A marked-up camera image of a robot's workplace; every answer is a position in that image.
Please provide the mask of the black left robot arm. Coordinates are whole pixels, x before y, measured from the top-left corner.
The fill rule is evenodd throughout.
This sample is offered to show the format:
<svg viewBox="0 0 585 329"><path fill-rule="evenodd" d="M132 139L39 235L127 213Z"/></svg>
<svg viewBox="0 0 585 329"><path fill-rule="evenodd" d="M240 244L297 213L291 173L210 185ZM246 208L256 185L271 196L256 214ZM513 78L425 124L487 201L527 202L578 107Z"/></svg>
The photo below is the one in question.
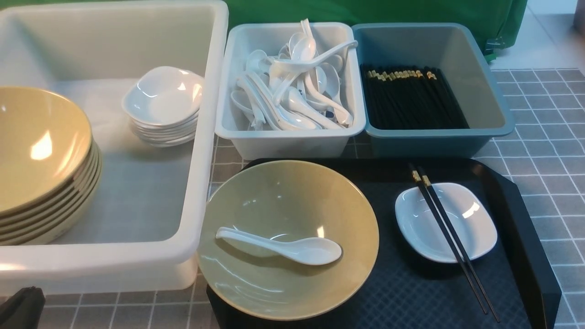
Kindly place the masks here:
<svg viewBox="0 0 585 329"><path fill-rule="evenodd" d="M37 329L46 302L41 288L24 287L0 307L2 329Z"/></svg>

